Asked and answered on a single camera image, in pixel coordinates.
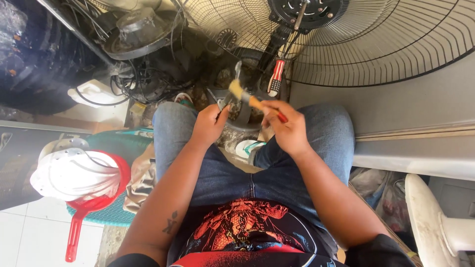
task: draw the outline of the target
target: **teal plastic mat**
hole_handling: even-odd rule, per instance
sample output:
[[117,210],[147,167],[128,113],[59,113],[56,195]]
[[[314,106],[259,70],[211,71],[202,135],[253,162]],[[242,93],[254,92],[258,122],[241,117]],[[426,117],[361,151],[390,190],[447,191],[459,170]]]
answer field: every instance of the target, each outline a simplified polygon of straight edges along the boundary
[[[131,130],[107,131],[88,136],[86,141],[91,149],[98,149],[108,153],[113,153],[123,157],[129,166],[133,161],[143,154],[147,146],[153,141],[152,138],[126,134]],[[123,192],[117,199],[107,208],[89,213],[85,221],[112,226],[130,226],[134,213],[123,210],[122,206],[127,192]],[[76,212],[70,206],[67,211],[71,216]]]

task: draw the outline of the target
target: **white container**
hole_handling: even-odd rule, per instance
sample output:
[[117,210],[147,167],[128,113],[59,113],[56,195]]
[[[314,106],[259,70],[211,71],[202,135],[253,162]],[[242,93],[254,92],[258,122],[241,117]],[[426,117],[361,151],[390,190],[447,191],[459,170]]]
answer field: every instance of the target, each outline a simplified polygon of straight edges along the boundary
[[[81,84],[80,86],[77,87],[78,91],[87,99],[96,102],[96,103],[101,103],[101,104],[112,104],[112,103],[117,103],[125,98],[124,95],[121,96],[116,96],[112,94],[111,88],[109,85],[105,85],[101,82],[99,82],[96,79],[90,80],[86,83]],[[67,94],[76,102],[85,104],[88,106],[92,106],[95,108],[101,107],[100,105],[95,105],[92,103],[89,103],[82,99],[76,92],[75,89],[69,89],[67,91]]]

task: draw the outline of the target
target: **white tiled floor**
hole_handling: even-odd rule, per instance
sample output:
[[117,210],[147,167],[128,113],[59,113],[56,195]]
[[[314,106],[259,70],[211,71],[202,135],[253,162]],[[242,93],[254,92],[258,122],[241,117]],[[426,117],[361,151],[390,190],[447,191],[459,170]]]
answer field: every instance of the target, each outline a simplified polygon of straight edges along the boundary
[[42,198],[0,211],[2,267],[93,267],[103,225],[83,222],[76,261],[65,261],[71,216],[63,201]]

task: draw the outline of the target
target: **fan motor housing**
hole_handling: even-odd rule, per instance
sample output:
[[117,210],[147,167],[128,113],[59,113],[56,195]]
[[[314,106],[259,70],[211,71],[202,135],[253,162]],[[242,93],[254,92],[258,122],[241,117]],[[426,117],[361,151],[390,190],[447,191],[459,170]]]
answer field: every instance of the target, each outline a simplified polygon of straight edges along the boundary
[[[269,19],[278,24],[293,28],[302,3],[305,0],[267,0],[271,13]],[[312,29],[323,27],[335,21],[344,13],[342,1],[348,0],[306,0],[304,16],[298,32],[308,34]]]

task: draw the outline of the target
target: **person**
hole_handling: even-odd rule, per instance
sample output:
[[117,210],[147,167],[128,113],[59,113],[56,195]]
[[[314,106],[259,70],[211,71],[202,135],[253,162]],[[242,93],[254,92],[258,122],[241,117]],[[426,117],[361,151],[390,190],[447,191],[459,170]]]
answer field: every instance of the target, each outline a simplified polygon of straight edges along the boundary
[[[158,182],[109,267],[414,266],[347,187],[355,140],[344,108],[262,103],[263,127],[275,136],[256,152],[253,164],[263,170],[254,174],[214,144],[228,107],[158,107]],[[345,263],[336,243],[346,249]]]

